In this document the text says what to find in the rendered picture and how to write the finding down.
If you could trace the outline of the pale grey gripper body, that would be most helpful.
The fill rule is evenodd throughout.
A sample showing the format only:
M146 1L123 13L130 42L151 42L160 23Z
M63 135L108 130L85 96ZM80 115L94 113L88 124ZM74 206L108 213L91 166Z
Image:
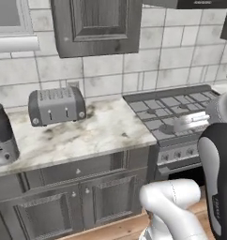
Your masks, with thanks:
M205 112L196 112L182 115L174 120L174 131L182 132L208 125L210 116Z

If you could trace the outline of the grey gas stove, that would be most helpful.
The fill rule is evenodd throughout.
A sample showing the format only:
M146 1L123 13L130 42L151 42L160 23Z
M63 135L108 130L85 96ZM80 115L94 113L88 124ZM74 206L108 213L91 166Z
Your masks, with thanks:
M204 129L199 127L174 132L174 120L182 115L203 111L218 95L210 85L205 84L124 96L124 100L157 140L149 148L148 182L187 178L194 180L199 186L204 185L202 166L169 175L161 175L159 168L168 166L172 169L201 163L197 141ZM192 156L187 155L188 149L194 150ZM181 158L175 158L175 152L181 152ZM169 155L169 159L161 160L162 155Z

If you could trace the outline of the grey base cupboard door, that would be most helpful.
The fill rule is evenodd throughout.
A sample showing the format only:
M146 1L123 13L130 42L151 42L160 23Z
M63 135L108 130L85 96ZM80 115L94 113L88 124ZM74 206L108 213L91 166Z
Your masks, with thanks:
M142 212L139 190L146 168L118 172L81 183L83 224L91 229Z
M77 184L1 201L0 213L13 240L51 240L83 228Z

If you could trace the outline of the grey drawer front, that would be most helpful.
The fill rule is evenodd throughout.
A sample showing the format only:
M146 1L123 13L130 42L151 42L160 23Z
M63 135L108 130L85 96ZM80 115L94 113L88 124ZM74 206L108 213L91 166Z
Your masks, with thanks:
M66 164L44 168L40 171L44 185L68 181L88 175L108 173L126 168L126 154L118 152L106 156L91 157Z

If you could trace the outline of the dark range hood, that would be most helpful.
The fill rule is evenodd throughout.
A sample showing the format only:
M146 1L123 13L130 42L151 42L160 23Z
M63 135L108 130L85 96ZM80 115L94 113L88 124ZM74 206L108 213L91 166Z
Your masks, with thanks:
M227 0L143 0L143 3L173 9L227 8Z

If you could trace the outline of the grey two-slot toaster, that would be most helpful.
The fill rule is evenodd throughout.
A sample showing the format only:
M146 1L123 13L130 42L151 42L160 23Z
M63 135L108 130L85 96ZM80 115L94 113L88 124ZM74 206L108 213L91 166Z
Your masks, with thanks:
M29 95L28 114L33 127L76 122L86 117L83 95L78 87L35 90Z

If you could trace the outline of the grey and black coffee machine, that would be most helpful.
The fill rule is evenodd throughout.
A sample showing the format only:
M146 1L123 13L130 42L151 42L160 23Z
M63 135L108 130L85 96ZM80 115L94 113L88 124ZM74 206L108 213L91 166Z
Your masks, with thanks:
M0 104L0 166L13 163L19 156L20 151L8 115Z

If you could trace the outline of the grey wall cupboard door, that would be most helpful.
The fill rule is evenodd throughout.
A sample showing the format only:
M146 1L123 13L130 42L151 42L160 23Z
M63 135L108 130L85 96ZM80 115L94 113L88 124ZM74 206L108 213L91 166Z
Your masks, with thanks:
M51 0L60 58L139 51L142 0Z

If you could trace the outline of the window with white frame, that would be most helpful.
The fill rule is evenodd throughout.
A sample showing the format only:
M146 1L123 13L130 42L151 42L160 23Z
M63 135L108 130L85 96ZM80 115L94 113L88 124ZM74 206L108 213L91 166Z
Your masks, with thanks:
M39 49L28 0L0 0L0 53Z

